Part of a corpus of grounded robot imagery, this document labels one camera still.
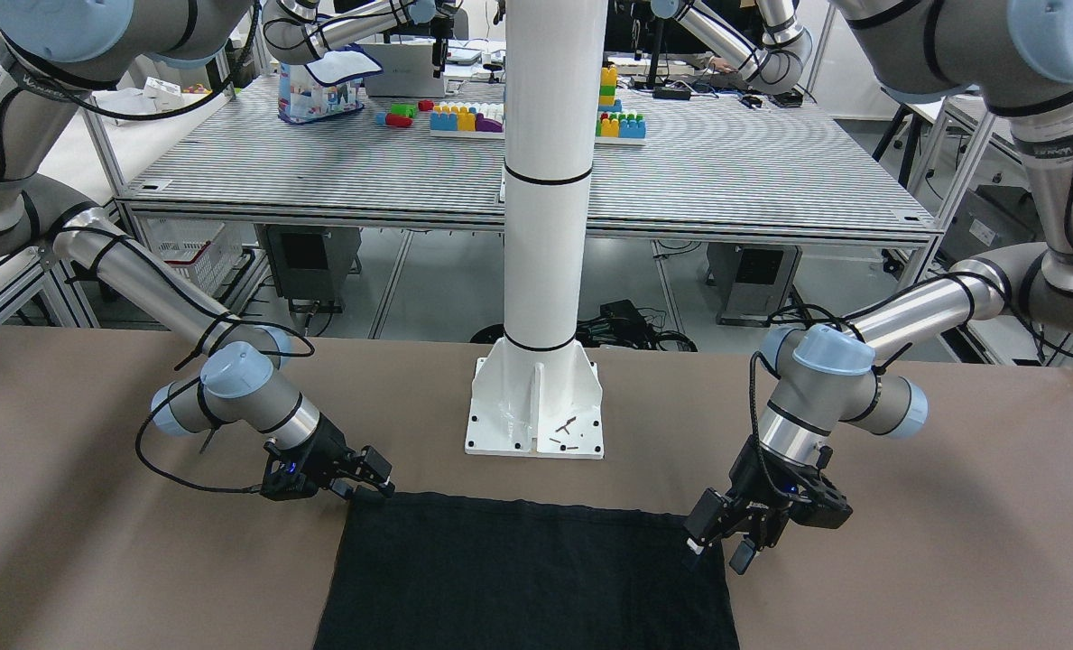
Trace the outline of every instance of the person's hand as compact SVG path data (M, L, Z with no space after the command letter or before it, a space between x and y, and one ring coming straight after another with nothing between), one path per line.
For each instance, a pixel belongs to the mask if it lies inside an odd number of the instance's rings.
M708 67L710 67L712 71L717 71L718 73L721 74L727 74L731 71L737 71L737 69L735 69L733 65L730 65L730 62L727 60L722 59L721 57L712 57L711 59L709 59Z

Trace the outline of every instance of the white basket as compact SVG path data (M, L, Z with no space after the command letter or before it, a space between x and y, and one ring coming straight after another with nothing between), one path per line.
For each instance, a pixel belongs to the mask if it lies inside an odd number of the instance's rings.
M242 255L235 227L218 221L148 220L149 243L163 262L207 295L215 294Z

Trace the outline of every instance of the brown table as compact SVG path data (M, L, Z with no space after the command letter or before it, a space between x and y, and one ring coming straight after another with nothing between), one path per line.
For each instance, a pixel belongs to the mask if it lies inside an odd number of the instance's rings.
M594 351L607 458L461 449L474 345L322 340L286 370L400 490L688 513L746 437L747 359ZM194 493L132 453L187 346L170 334L0 328L0 647L309 647L346 505ZM906 442L842 427L856 514L789 528L730 575L744 647L1071 647L1073 373L899 363L934 415ZM766 396L771 384L762 383ZM259 481L259 433L153 437L187 476ZM426 639L421 647L426 647Z

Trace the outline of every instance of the power adapter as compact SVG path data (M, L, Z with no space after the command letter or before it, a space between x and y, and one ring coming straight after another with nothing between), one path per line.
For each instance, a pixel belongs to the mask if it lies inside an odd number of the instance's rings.
M652 99L655 100L681 100L681 102L688 102L692 99L692 91L688 88L660 88L652 89Z

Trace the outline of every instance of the blue joint cap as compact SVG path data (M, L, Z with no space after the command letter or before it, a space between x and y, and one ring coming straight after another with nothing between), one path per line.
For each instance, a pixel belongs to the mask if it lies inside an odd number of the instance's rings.
M760 354L774 370L780 371L776 367L776 359L781 356L781 345L784 344L784 339L789 338L789 334L796 333L796 330L793 325L779 325L776 328L769 328L768 334L764 336L764 341L760 344Z
M236 399L260 390L275 370L271 360L259 350L236 341L212 354L199 371L199 379L209 394L221 399Z
M672 18L680 10L680 0L651 0L652 13L662 18Z
M0 0L0 29L28 53L74 63L114 48L134 13L134 0Z
M424 25L432 21L436 17L436 3L435 0L416 0L412 4L408 4L408 17L412 18L413 24Z
M887 439L895 441L911 439L923 428L925 419L928 419L928 398L925 396L925 392L921 390L916 384L909 382L908 379L906 382L909 384L909 412L894 430L885 433Z
M1010 36L1031 69L1073 83L1073 0L1010 0Z
M885 87L885 94L894 99L894 102L900 104L932 104L934 102L940 102L941 100L949 98L952 94L961 94L969 88L972 88L971 83L966 83L965 86L957 86L955 88L950 88L949 90L941 90L940 92L928 92L928 94L914 94L914 92L905 92L900 90L895 90L888 86Z
M271 340L276 342L276 350L280 353L280 368L286 366L288 361L292 359L286 356L292 354L292 337L288 336L288 333L284 333L283 329L273 328L270 325L263 325L260 329L270 334Z
M173 59L172 57L164 57L163 54L148 54L147 58L152 61L164 62L167 67L170 67L170 69L174 70L195 70L202 69L202 67L214 61L215 54L211 54L210 57L202 59Z
M160 388L160 390L157 390L156 396L151 398L151 411L156 411L157 408L160 408L160 404L164 403L170 395L172 395L172 384L167 384ZM170 403L165 404L164 408L160 408L160 411L158 411L151 423L156 423L156 426L160 428L160 431L163 431L170 437L178 437L181 439L181 437L189 437L194 433L194 431L188 431L182 428L182 425L174 418L172 404Z
M838 333L827 325L813 325L792 357L818 373L857 375L869 373L877 351L869 345Z

